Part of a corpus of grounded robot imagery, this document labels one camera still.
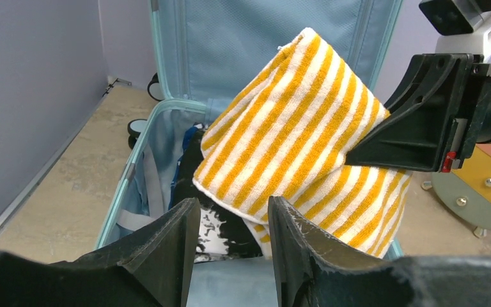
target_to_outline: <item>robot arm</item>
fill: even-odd
[[[491,1],[419,7],[442,35],[436,53],[413,56],[386,103],[390,117],[348,152],[347,165],[449,172],[476,143],[491,143]]]

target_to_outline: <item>light blue suitcase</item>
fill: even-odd
[[[165,100],[152,111],[125,166],[96,248],[168,209],[185,131],[213,122],[302,29],[313,28],[371,89],[401,0],[152,1],[153,39]],[[385,256],[402,256],[395,240]],[[277,306],[264,259],[194,266],[188,306]]]

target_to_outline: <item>black and white clothing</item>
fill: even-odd
[[[172,206],[186,198],[197,198],[201,221],[195,263],[262,256],[261,249],[241,217],[220,207],[192,183],[193,174],[203,160],[200,143],[204,130],[191,138],[178,168]]]

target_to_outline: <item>white and yellow towel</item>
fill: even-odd
[[[271,256],[268,198],[382,256],[400,224],[410,173],[345,166],[345,154],[389,115],[312,29],[243,89],[206,131],[195,186],[241,216]]]

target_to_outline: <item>floor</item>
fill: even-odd
[[[38,260],[75,260],[93,250],[130,154],[127,123],[147,118],[155,101],[145,91],[116,87],[38,189],[0,234],[0,249]],[[408,255],[491,255],[483,239],[450,213],[416,173],[398,238]]]

